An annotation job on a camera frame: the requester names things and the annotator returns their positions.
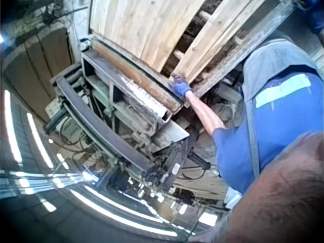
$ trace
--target lumber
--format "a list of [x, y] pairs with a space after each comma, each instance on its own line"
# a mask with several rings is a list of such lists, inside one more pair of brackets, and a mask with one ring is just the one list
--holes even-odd
[[224, 0], [175, 68], [191, 83], [264, 0]]
[[248, 56], [262, 41], [264, 41], [284, 20], [294, 11], [292, 0], [279, 3], [273, 8], [242, 40], [241, 45], [232, 49], [222, 61], [215, 66], [209, 76], [194, 87], [194, 93], [200, 98], [215, 84], [222, 80], [226, 74], [233, 70], [244, 58]]

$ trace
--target apron strap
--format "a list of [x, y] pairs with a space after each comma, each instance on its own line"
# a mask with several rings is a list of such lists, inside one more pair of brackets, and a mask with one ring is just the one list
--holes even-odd
[[245, 107], [247, 111], [252, 167], [253, 167], [254, 177], [255, 179], [257, 179], [260, 175], [260, 162], [259, 162], [259, 149], [258, 149], [257, 136], [255, 133], [255, 127], [253, 121], [253, 99], [246, 101]]

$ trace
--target gray apron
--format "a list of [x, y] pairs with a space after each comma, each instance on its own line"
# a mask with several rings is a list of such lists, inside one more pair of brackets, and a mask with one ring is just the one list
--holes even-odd
[[286, 35], [275, 32], [247, 58], [243, 73], [242, 91], [247, 112], [251, 160], [255, 179], [260, 175], [258, 140], [253, 122], [254, 97], [266, 83], [292, 65], [306, 65], [315, 69], [322, 80], [324, 74], [306, 52]]

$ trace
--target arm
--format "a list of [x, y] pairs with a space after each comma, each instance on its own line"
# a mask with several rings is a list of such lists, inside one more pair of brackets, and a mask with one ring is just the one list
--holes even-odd
[[212, 136], [216, 128], [225, 129], [224, 123], [220, 118], [193, 94], [184, 77], [177, 74], [172, 74], [172, 77], [175, 80], [171, 83], [171, 87], [180, 97], [187, 98], [209, 135]]
[[226, 129], [222, 120], [191, 90], [187, 91], [185, 96], [209, 135], [212, 135], [216, 128]]

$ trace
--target blue glove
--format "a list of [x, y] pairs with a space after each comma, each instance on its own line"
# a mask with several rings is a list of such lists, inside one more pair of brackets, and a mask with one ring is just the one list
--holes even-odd
[[191, 90], [191, 87], [187, 83], [186, 79], [183, 76], [175, 73], [172, 73], [171, 76], [174, 78], [174, 81], [170, 84], [171, 88], [181, 98], [185, 98], [186, 92]]

